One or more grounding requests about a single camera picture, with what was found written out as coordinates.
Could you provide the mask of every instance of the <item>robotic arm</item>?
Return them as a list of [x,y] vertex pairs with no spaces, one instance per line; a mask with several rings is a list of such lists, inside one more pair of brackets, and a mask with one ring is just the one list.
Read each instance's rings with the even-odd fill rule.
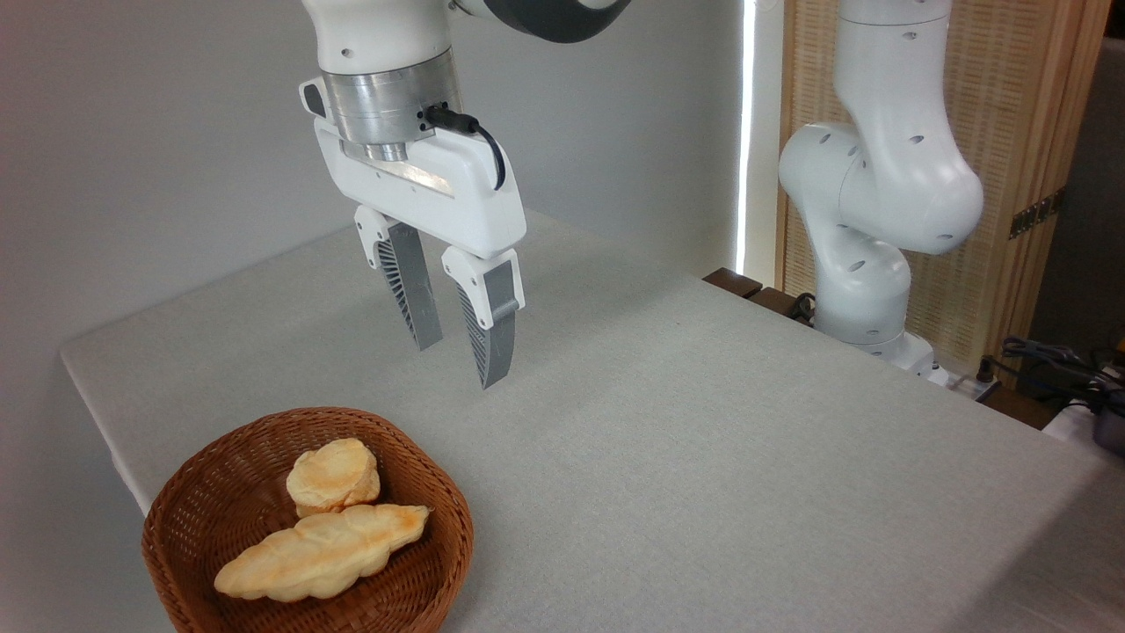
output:
[[899,247],[947,252],[983,208],[942,93],[952,3],[842,0],[836,92],[855,125],[807,125],[781,159],[812,242],[816,328],[938,383],[947,377],[933,349],[906,332],[910,266]]
[[418,350],[442,338],[418,230],[450,246],[485,389],[504,378],[525,304],[514,246],[526,232],[503,147],[459,112],[449,16],[500,20],[551,42],[592,37],[630,0],[302,0],[321,76],[300,87],[325,163],[359,202],[356,227]]

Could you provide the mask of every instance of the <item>wicker basket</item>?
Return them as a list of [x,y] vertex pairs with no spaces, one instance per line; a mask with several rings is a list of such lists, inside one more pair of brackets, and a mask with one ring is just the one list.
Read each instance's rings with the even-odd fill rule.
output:
[[[294,461],[343,437],[375,453],[379,503],[433,510],[422,539],[327,600],[242,600],[215,591],[224,564],[296,524],[285,488]],[[296,409],[236,429],[188,460],[153,503],[142,548],[180,632],[436,631],[469,570],[472,521],[449,476],[387,421],[350,409]]]

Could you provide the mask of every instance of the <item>wall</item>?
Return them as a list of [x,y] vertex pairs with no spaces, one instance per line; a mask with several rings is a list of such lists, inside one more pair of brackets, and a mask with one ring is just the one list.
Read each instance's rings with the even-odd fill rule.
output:
[[[642,0],[584,46],[457,25],[530,207],[730,257],[741,3]],[[349,223],[297,102],[295,0],[0,3],[0,631],[170,630],[60,343]]]

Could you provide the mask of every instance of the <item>gray gripper finger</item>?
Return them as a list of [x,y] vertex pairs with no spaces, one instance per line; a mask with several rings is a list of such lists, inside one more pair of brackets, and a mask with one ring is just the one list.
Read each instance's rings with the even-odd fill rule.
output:
[[422,351],[441,341],[438,305],[430,286],[422,239],[417,228],[408,224],[395,224],[389,233],[389,239],[376,242],[379,268],[398,300],[398,308],[403,311],[403,319],[414,343]]
[[465,309],[465,325],[469,331],[469,342],[472,344],[472,356],[477,362],[477,376],[480,377],[482,389],[488,389],[496,381],[507,376],[512,367],[512,354],[515,351],[515,300],[512,263],[504,262],[485,273],[485,289],[493,307],[493,327],[484,329],[479,316],[472,308],[472,301],[460,283],[457,291]]

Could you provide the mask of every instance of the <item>bread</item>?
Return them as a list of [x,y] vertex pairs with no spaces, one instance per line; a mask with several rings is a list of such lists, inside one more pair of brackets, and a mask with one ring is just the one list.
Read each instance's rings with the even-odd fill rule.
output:
[[276,532],[219,570],[215,589],[235,598],[292,603],[331,598],[387,566],[390,554],[422,536],[424,506],[352,506],[317,514]]
[[297,458],[286,479],[297,516],[339,513],[379,497],[375,455],[354,440],[338,440]]

